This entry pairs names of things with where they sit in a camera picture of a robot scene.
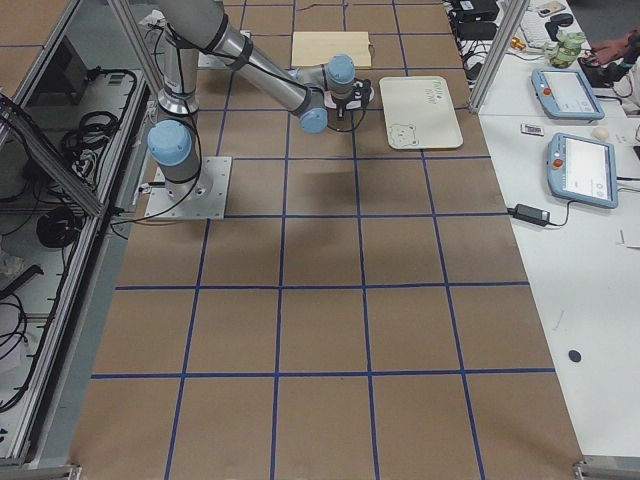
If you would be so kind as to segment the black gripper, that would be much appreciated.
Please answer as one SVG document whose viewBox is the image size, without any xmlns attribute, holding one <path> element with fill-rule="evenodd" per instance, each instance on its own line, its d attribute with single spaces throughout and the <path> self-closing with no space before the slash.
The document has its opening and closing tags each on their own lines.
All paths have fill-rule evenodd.
<svg viewBox="0 0 640 480">
<path fill-rule="evenodd" d="M 361 107 L 358 108 L 360 110 L 365 111 L 368 106 L 369 103 L 371 101 L 371 99 L 373 98 L 373 88 L 371 86 L 371 82 L 368 79 L 364 79 L 364 80 L 359 80 L 359 79 L 354 79 L 350 82 L 338 82 L 335 80 L 331 81 L 331 91 L 335 91 L 337 93 L 346 93 L 348 92 L 356 83 L 359 83 L 361 85 L 361 93 L 362 93 L 362 99 L 361 99 Z M 344 131 L 345 130 L 345 110 L 342 108 L 339 108 L 336 110 L 336 129 L 338 131 Z"/>
</svg>

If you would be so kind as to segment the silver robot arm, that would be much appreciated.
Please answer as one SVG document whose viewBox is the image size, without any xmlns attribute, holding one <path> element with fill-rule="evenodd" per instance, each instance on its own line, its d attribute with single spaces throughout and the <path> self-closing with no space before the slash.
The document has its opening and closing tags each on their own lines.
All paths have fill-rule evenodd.
<svg viewBox="0 0 640 480">
<path fill-rule="evenodd" d="M 337 158 L 346 160 L 371 96 L 349 56 L 284 69 L 232 25 L 220 1 L 162 1 L 159 9 L 165 18 L 164 84 L 148 147 L 170 190 L 213 180 L 202 154 L 208 145 L 237 147 L 241 157 L 233 178 L 282 185 L 293 120 L 298 133 L 349 135 Z M 360 118 L 344 126 L 350 104 Z M 332 125 L 332 119 L 339 123 Z"/>
</svg>

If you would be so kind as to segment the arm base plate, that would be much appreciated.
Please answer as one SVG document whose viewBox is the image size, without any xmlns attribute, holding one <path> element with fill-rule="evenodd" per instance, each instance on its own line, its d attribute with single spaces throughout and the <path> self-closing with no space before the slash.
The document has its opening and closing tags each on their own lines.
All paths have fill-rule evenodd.
<svg viewBox="0 0 640 480">
<path fill-rule="evenodd" d="M 227 65 L 232 63 L 241 53 L 246 38 L 251 38 L 251 32 L 249 30 L 240 30 L 237 33 L 225 34 L 221 44 L 214 52 L 199 53 L 198 68 L 206 70 L 226 70 Z"/>
<path fill-rule="evenodd" d="M 154 186 L 149 191 L 144 219 L 222 220 L 225 217 L 232 158 L 205 156 L 200 176 L 190 183 L 167 182 L 160 167 L 156 168 Z"/>
</svg>

